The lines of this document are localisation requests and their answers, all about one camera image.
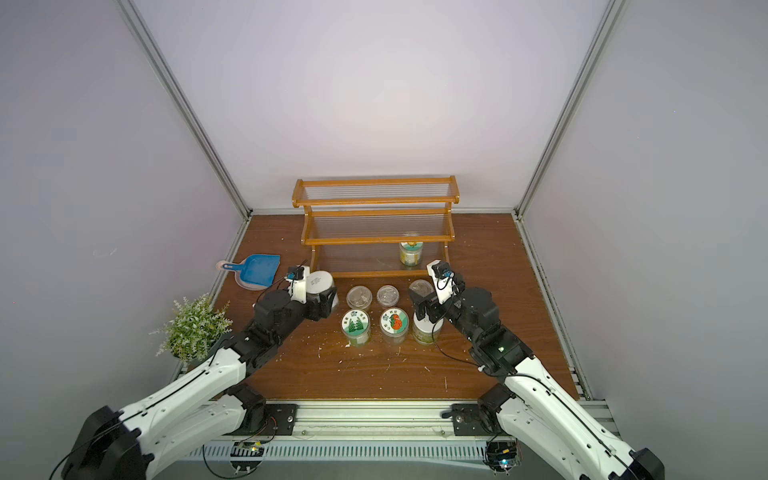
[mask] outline jar with green label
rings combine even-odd
[[[351,346],[363,346],[370,340],[371,319],[362,310],[350,310],[341,319],[341,330]]]
[[[416,266],[422,261],[423,242],[401,242],[400,261],[406,266]]]
[[[399,345],[406,340],[408,334],[408,314],[399,308],[384,310],[381,317],[384,343]]]

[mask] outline clear plastic lid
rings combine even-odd
[[[346,294],[346,304],[353,309],[366,309],[371,306],[372,301],[373,293],[367,286],[353,286]]]
[[[317,294],[333,286],[333,276],[325,270],[317,270],[306,276],[306,292]]]
[[[385,285],[379,289],[376,299],[382,306],[394,306],[400,300],[400,293],[392,285]]]
[[[435,287],[433,287],[432,284],[426,280],[416,280],[415,282],[411,283],[411,286],[408,288],[421,296],[427,296],[435,291]]]

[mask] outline black cable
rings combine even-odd
[[[90,442],[96,442],[97,440],[101,440],[101,439],[102,439],[102,438],[104,438],[104,436],[105,436],[105,435],[107,435],[109,432],[111,432],[112,430],[115,430],[117,427],[119,427],[120,425],[123,425],[125,422],[127,422],[128,420],[130,420],[130,419],[134,418],[136,415],[139,415],[140,413],[141,413],[141,412],[136,412],[136,413],[134,413],[134,414],[133,414],[133,415],[131,415],[130,417],[126,418],[125,420],[121,420],[121,421],[120,421],[120,422],[118,422],[117,424],[115,424],[115,425],[112,425],[112,426],[111,426],[111,427],[109,427],[108,429],[104,430],[102,433],[98,433],[98,434],[96,434],[96,435],[93,435],[92,437],[90,437],[90,438],[89,438],[88,440],[86,440],[85,442],[82,442],[80,445],[78,445],[78,446],[74,447],[74,448],[73,448],[73,449],[72,449],[72,450],[71,450],[71,451],[70,451],[70,452],[69,452],[67,455],[64,455],[64,458],[62,458],[62,459],[59,461],[59,463],[57,463],[57,464],[56,464],[56,466],[53,468],[53,471],[52,471],[52,472],[51,472],[51,474],[48,476],[48,480],[52,480],[52,479],[53,479],[53,475],[55,475],[55,473],[56,473],[56,470],[58,470],[58,468],[61,466],[61,464],[62,464],[62,463],[64,463],[64,462],[66,461],[66,459],[67,459],[67,458],[69,458],[69,455],[72,455],[72,454],[73,454],[73,453],[75,453],[77,450],[79,450],[79,449],[83,448],[84,446],[86,446],[86,445],[87,445],[88,443],[90,443]]]
[[[270,439],[264,440],[263,442],[261,442],[261,445],[272,442],[275,439],[275,435],[277,435],[277,420],[275,419],[275,417],[270,417],[270,418],[272,419],[273,422],[275,422],[275,429],[272,431],[272,436],[270,437]]]
[[[445,288],[448,286],[448,282],[451,281],[452,277],[453,277],[453,274],[451,274],[451,276],[449,276],[449,277],[446,277],[445,278],[445,283],[442,284],[442,287],[440,287],[440,280],[435,282],[435,283],[437,283],[437,290],[445,290]]]
[[[462,359],[457,359],[456,357],[454,357],[454,356],[450,356],[448,353],[445,353],[445,352],[443,352],[443,351],[442,351],[442,349],[440,348],[440,345],[438,345],[438,343],[437,343],[437,340],[435,340],[435,327],[436,327],[436,326],[437,326],[437,322],[435,322],[435,323],[433,323],[433,324],[432,324],[432,343],[434,343],[434,344],[435,344],[435,346],[437,347],[437,349],[438,349],[438,350],[440,350],[440,353],[442,353],[443,355],[447,356],[447,357],[448,357],[448,358],[450,358],[451,360],[455,360],[455,361],[457,361],[457,362],[461,362],[461,363],[467,363],[467,364],[469,364],[469,365],[472,365],[472,366],[474,366],[474,367],[477,367],[477,366],[478,366],[478,365],[477,365],[477,363],[474,363],[474,362],[468,362],[468,361],[466,361],[466,360],[462,360]]]
[[[304,259],[304,261],[303,261],[302,263],[299,263],[299,268],[300,268],[300,267],[302,267],[302,266],[304,266],[304,263],[306,263],[306,258]],[[267,290],[269,290],[270,288],[272,288],[273,286],[277,285],[277,288],[276,288],[275,290],[279,290],[279,289],[280,289],[280,284],[281,284],[281,283],[282,283],[282,282],[283,282],[285,279],[286,279],[286,277],[282,276],[282,277],[280,277],[279,279],[277,279],[277,280],[275,280],[274,282],[272,282],[272,285],[269,285],[269,286],[268,286],[267,288],[265,288],[264,290],[261,290],[261,293],[259,293],[259,296],[256,298],[256,303],[259,303],[259,300],[261,300],[261,296],[262,296],[264,293],[266,293],[266,291],[267,291]]]
[[[444,315],[445,315],[445,314],[448,312],[448,308],[446,308],[446,309],[445,309],[445,312],[443,313],[443,316],[444,316]],[[445,355],[445,356],[447,356],[448,358],[450,358],[450,359],[453,359],[453,360],[455,360],[455,361],[457,361],[457,362],[468,363],[469,365],[475,366],[475,367],[477,367],[478,369],[479,369],[479,368],[481,368],[481,367],[480,367],[480,365],[478,365],[477,363],[474,363],[474,362],[468,362],[468,361],[466,361],[466,360],[462,360],[462,359],[457,359],[457,358],[455,358],[455,357],[453,357],[453,356],[450,356],[450,355],[448,355],[447,353],[443,352],[443,351],[442,351],[442,349],[440,348],[440,345],[438,345],[438,343],[435,341],[435,327],[436,327],[436,326],[437,326],[437,323],[434,323],[434,324],[432,325],[432,341],[434,342],[434,344],[435,344],[435,346],[437,347],[437,349],[438,349],[438,350],[440,350],[440,353],[442,353],[443,355]],[[559,402],[560,402],[560,403],[561,403],[561,404],[562,404],[562,405],[563,405],[563,406],[564,406],[564,407],[565,407],[565,408],[566,408],[566,409],[567,409],[567,410],[568,410],[568,411],[571,413],[571,415],[573,415],[573,416],[574,416],[574,417],[575,417],[575,418],[576,418],[576,419],[577,419],[577,420],[578,420],[578,421],[579,421],[579,422],[580,422],[580,423],[581,423],[581,424],[584,426],[584,428],[585,428],[585,429],[587,429],[587,431],[588,431],[588,432],[589,432],[589,433],[590,433],[590,434],[591,434],[591,435],[592,435],[592,436],[593,436],[593,437],[594,437],[594,438],[595,438],[595,439],[598,441],[598,443],[600,443],[600,445],[602,445],[602,446],[603,446],[603,448],[605,449],[605,451],[606,451],[606,452],[609,452],[609,453],[611,454],[611,456],[612,456],[612,457],[614,457],[615,459],[617,459],[617,460],[619,461],[619,463],[621,463],[621,464],[622,464],[622,465],[623,465],[623,466],[624,466],[624,467],[625,467],[627,470],[629,470],[629,471],[632,473],[632,475],[635,477],[635,479],[636,479],[636,480],[640,480],[640,479],[637,477],[637,474],[636,474],[635,472],[632,472],[632,470],[629,468],[629,465],[627,465],[626,463],[624,463],[624,460],[622,460],[621,458],[619,458],[619,456],[618,456],[618,455],[616,455],[615,453],[611,452],[611,449],[610,449],[610,448],[608,448],[608,445],[605,445],[605,443],[604,443],[604,442],[603,442],[603,441],[600,439],[600,437],[598,437],[598,436],[597,436],[597,434],[595,434],[594,432],[592,432],[592,430],[591,430],[591,429],[590,429],[590,428],[587,426],[587,424],[586,424],[586,423],[584,423],[584,420],[582,420],[582,419],[581,419],[581,417],[579,417],[578,415],[576,415],[576,412],[574,412],[574,411],[571,409],[571,407],[569,407],[569,406],[568,406],[568,404],[567,404],[567,403],[565,403],[565,402],[563,401],[563,399],[561,399],[561,398],[560,398],[559,396],[557,396],[557,395],[556,395],[554,392],[552,392],[552,389],[550,389],[550,388],[549,388],[549,387],[548,387],[546,384],[544,384],[544,383],[543,383],[543,382],[542,382],[540,379],[537,379],[537,378],[536,378],[536,377],[534,377],[534,376],[528,375],[527,373],[514,373],[514,374],[504,374],[504,375],[489,375],[489,376],[491,376],[491,377],[493,377],[493,378],[505,378],[505,377],[508,377],[508,376],[520,376],[520,377],[526,377],[526,378],[529,378],[529,379],[533,379],[533,380],[535,380],[536,382],[538,382],[539,384],[541,384],[541,386],[543,386],[544,388],[546,388],[546,389],[547,389],[547,391],[550,393],[550,395],[554,396],[554,397],[555,397],[555,398],[556,398],[556,399],[557,399],[557,400],[558,400],[558,401],[559,401]]]
[[[277,428],[277,420],[275,420],[275,417],[270,417],[270,418],[271,418],[272,420],[274,420],[274,422],[275,422],[275,428]],[[267,425],[269,425],[269,424],[270,424],[270,423],[269,423],[268,421],[267,421],[267,422],[264,422],[264,426],[263,426],[263,427],[261,427],[261,429],[260,429],[258,432],[254,433],[253,435],[251,435],[251,436],[250,436],[250,437],[248,437],[247,439],[244,439],[244,440],[240,440],[240,441],[239,441],[237,444],[238,444],[238,445],[242,445],[242,444],[243,444],[243,442],[247,442],[248,440],[251,440],[253,437],[255,437],[256,435],[259,435],[261,432],[263,432],[263,431],[264,431],[264,429],[266,428],[266,426],[267,426]]]
[[[269,442],[272,442],[272,441],[275,439],[275,435],[277,435],[277,420],[275,420],[275,417],[270,417],[270,419],[272,419],[272,421],[273,421],[273,422],[275,422],[275,429],[274,429],[274,430],[273,430],[273,432],[272,432],[272,437],[271,437],[269,440],[266,440],[266,441],[264,441],[264,442],[261,442],[261,445],[264,445],[265,443],[269,443]],[[267,426],[267,425],[269,425],[269,424],[268,424],[268,423],[267,423],[267,424],[265,424],[265,425],[264,425],[264,427],[262,427],[262,429],[261,429],[261,430],[259,430],[259,432],[257,432],[257,433],[254,433],[253,435],[251,435],[250,437],[248,437],[248,439],[252,439],[252,438],[253,438],[253,437],[255,437],[256,435],[259,435],[259,434],[260,434],[260,433],[261,433],[261,432],[262,432],[262,431],[263,431],[263,430],[266,428],[266,426]],[[241,444],[241,443],[243,443],[243,442],[247,441],[248,439],[245,439],[245,440],[240,440],[240,441],[239,441],[237,444],[239,445],[239,444]],[[248,475],[250,475],[250,474],[252,474],[252,473],[254,473],[254,472],[256,471],[256,467],[253,467],[253,469],[252,469],[250,472],[246,473],[245,475],[236,475],[236,476],[234,476],[234,477],[225,477],[225,476],[223,476],[223,475],[219,475],[219,474],[217,474],[216,472],[214,472],[213,470],[211,470],[211,469],[210,469],[210,465],[208,465],[208,461],[207,461],[207,460],[206,460],[206,458],[205,458],[205,445],[203,445],[203,462],[205,462],[205,466],[208,468],[208,471],[209,471],[209,472],[210,472],[212,475],[214,475],[214,476],[216,476],[216,477],[218,477],[218,478],[225,478],[226,480],[234,480],[235,478],[242,478],[242,477],[247,477]]]
[[[250,474],[252,474],[252,473],[254,473],[254,472],[256,471],[256,467],[253,467],[253,469],[251,469],[251,471],[250,471],[250,472],[248,472],[248,473],[246,473],[245,475],[235,475],[234,477],[225,477],[225,476],[223,476],[223,475],[219,475],[219,474],[217,474],[216,472],[214,472],[213,470],[211,470],[211,469],[210,469],[210,465],[208,465],[208,461],[207,461],[207,460],[206,460],[206,458],[205,458],[205,445],[203,445],[203,462],[205,462],[205,466],[206,466],[206,468],[208,468],[208,471],[209,471],[209,472],[210,472],[210,473],[211,473],[213,476],[216,476],[216,477],[218,477],[218,478],[223,478],[224,480],[234,480],[235,478],[242,478],[242,477],[247,477],[248,475],[250,475]]]
[[[210,367],[211,367],[211,366],[214,364],[214,358],[216,358],[216,354],[218,353],[218,351],[219,351],[219,348],[217,348],[217,349],[216,349],[216,351],[214,351],[214,354],[210,356],[210,363],[208,364],[208,367],[209,367],[209,368],[210,368]],[[175,394],[176,394],[176,393],[178,393],[178,392],[179,392],[179,391],[180,391],[182,388],[184,388],[185,386],[187,386],[187,385],[189,385],[190,383],[192,383],[192,382],[194,382],[195,380],[197,380],[197,378],[198,378],[198,377],[200,377],[201,375],[203,375],[204,373],[205,373],[204,371],[203,371],[203,372],[200,372],[200,373],[198,373],[197,375],[195,375],[195,377],[194,377],[192,380],[190,380],[190,381],[189,381],[189,382],[187,382],[187,383],[184,383],[182,386],[180,386],[179,388],[175,389],[173,392],[169,393],[168,395],[166,395],[166,396],[165,396],[165,397],[163,397],[162,399],[159,399],[159,400],[157,400],[155,403],[153,403],[152,405],[148,406],[146,409],[142,409],[142,410],[140,410],[139,412],[136,412],[136,413],[134,413],[133,415],[131,415],[131,416],[129,416],[128,418],[126,418],[125,420],[121,420],[121,421],[120,421],[119,423],[117,423],[116,425],[113,425],[113,426],[111,426],[110,428],[108,428],[108,429],[104,430],[104,431],[103,431],[101,434],[97,434],[97,435],[94,435],[94,436],[90,437],[88,440],[86,440],[85,442],[82,442],[80,445],[78,445],[78,446],[74,447],[74,448],[73,448],[73,449],[72,449],[72,450],[71,450],[71,451],[70,451],[70,452],[69,452],[67,455],[65,455],[65,456],[64,456],[64,458],[62,458],[62,459],[61,459],[61,461],[59,461],[59,463],[57,463],[57,464],[56,464],[56,466],[53,468],[53,471],[51,472],[51,475],[48,477],[48,480],[52,480],[52,479],[53,479],[53,475],[56,473],[56,470],[58,470],[58,468],[61,466],[61,464],[62,464],[62,463],[64,463],[64,462],[65,462],[65,460],[66,460],[67,458],[69,458],[69,455],[72,455],[72,453],[74,453],[74,452],[75,452],[75,451],[77,451],[78,449],[81,449],[82,447],[84,447],[85,445],[87,445],[87,444],[88,444],[88,443],[90,443],[90,442],[96,442],[97,440],[100,440],[100,439],[101,439],[101,438],[103,438],[105,435],[107,435],[109,432],[111,432],[112,430],[115,430],[115,429],[116,429],[117,427],[119,427],[120,425],[123,425],[123,424],[124,424],[125,422],[127,422],[128,420],[130,420],[130,419],[134,418],[135,416],[138,416],[138,415],[140,415],[140,414],[142,414],[142,413],[145,413],[147,410],[149,410],[149,409],[151,409],[152,407],[156,406],[158,403],[160,403],[160,402],[163,402],[164,400],[166,400],[166,399],[170,398],[172,395],[175,395]]]
[[[443,313],[442,313],[442,316],[443,316],[443,317],[445,317],[446,313],[448,313],[448,309],[449,309],[449,308],[451,308],[451,303],[452,303],[452,302],[453,302],[453,294],[451,294],[451,297],[450,297],[450,298],[448,298],[448,301],[447,301],[447,302],[445,302],[445,304],[447,305],[447,307],[445,308],[445,310],[444,310],[444,311],[443,311]],[[468,362],[467,360],[457,359],[456,357],[454,357],[454,356],[450,356],[448,353],[445,353],[445,352],[443,352],[443,351],[442,351],[442,349],[440,348],[440,345],[437,343],[437,340],[435,339],[435,327],[437,327],[437,322],[434,322],[434,323],[432,324],[432,343],[434,343],[434,344],[435,344],[435,346],[437,347],[437,349],[438,349],[438,350],[440,350],[440,353],[442,353],[443,355],[447,356],[447,357],[448,357],[448,358],[450,358],[451,360],[455,360],[455,361],[457,361],[457,362],[461,362],[461,363],[467,363],[468,365],[472,365],[472,366],[474,366],[474,367],[477,367],[477,368],[479,368],[479,367],[478,367],[478,364],[477,364],[477,363],[475,363],[475,362]]]

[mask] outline blue dustpan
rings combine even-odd
[[[219,262],[219,270],[235,272],[235,281],[248,290],[264,290],[275,279],[280,255],[249,255],[242,263]]]

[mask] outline white backdrop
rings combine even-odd
[[[606,0],[137,0],[246,201],[296,179],[450,175],[513,207]]]
[[[149,332],[242,217],[115,2],[0,2],[0,65],[0,478],[47,478],[92,412],[168,383]]]
[[[629,2],[525,224],[667,478],[766,478],[768,4]]]

